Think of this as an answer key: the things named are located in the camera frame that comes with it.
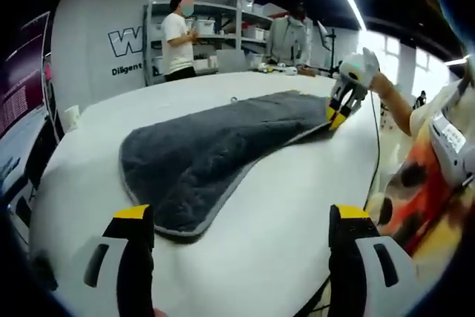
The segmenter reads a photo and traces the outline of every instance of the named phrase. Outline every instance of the red sign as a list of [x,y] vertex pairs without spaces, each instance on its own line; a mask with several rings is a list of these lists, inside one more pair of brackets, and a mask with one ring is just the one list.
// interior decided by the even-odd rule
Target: red sign
[[43,105],[42,47],[47,17],[24,27],[18,47],[0,72],[0,137],[24,115]]

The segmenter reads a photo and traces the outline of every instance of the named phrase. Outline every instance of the gray towel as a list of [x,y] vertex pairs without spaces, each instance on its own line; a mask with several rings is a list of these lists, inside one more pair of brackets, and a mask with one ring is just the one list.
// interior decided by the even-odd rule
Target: gray towel
[[233,102],[132,131],[120,147],[122,180],[135,204],[154,207],[159,233],[197,237],[259,159],[328,127],[322,97]]

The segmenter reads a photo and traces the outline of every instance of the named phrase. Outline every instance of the window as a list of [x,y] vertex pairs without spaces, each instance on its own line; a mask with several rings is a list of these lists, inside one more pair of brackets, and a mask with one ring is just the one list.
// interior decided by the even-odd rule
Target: window
[[368,48],[376,54],[381,72],[396,84],[399,72],[399,52],[401,50],[399,40],[381,33],[361,31],[358,37],[358,52],[361,53],[363,48]]
[[450,82],[450,72],[444,63],[429,53],[416,49],[416,72],[412,95],[418,97],[425,91],[427,101],[431,101]]

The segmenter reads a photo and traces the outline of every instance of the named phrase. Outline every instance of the colorful shirt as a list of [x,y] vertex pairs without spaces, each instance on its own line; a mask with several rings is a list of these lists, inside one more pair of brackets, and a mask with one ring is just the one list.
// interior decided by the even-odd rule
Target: colorful shirt
[[[448,265],[475,205],[475,185],[454,194],[430,143],[431,118],[457,85],[443,88],[432,102],[412,113],[412,149],[385,190],[372,196],[367,206],[380,233],[392,236],[411,254],[419,278],[429,284],[435,284]],[[475,143],[475,88],[469,86],[448,119]]]

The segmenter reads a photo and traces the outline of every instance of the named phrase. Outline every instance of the floor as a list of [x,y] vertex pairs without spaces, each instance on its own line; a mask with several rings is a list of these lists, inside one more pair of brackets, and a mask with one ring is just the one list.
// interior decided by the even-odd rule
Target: floor
[[[404,162],[407,153],[410,150],[411,139],[407,137],[397,128],[390,130],[383,129],[379,138],[381,155],[379,160],[379,174],[375,179],[375,183],[371,189],[370,194],[374,194],[383,189],[391,176],[397,171],[400,165]],[[320,302],[315,306],[314,310],[322,308],[322,310],[309,314],[309,317],[327,317],[328,308],[330,304],[330,284],[324,290]]]

